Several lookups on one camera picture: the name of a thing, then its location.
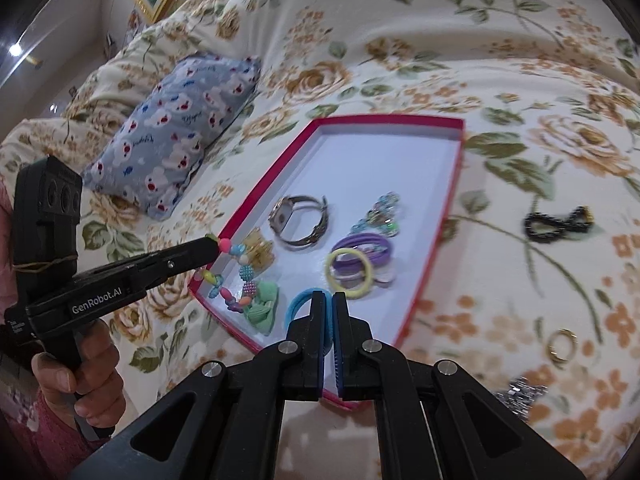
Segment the left hand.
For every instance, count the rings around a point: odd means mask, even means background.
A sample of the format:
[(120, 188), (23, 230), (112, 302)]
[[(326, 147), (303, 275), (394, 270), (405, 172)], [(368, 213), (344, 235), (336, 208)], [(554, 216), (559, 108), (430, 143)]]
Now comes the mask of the left hand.
[(102, 320), (84, 330), (79, 352), (82, 363), (76, 372), (47, 353), (32, 358), (43, 399), (51, 412), (72, 428), (75, 415), (96, 428), (115, 427), (126, 411), (124, 381), (116, 370), (119, 352)]

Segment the red sleeve left forearm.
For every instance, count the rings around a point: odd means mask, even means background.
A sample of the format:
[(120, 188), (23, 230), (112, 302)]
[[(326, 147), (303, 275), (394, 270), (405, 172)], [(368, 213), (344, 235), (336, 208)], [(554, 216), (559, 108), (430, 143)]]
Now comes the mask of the red sleeve left forearm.
[(41, 393), (32, 407), (36, 430), (1, 413), (2, 479), (67, 479), (75, 467), (110, 440), (86, 440), (51, 411)]

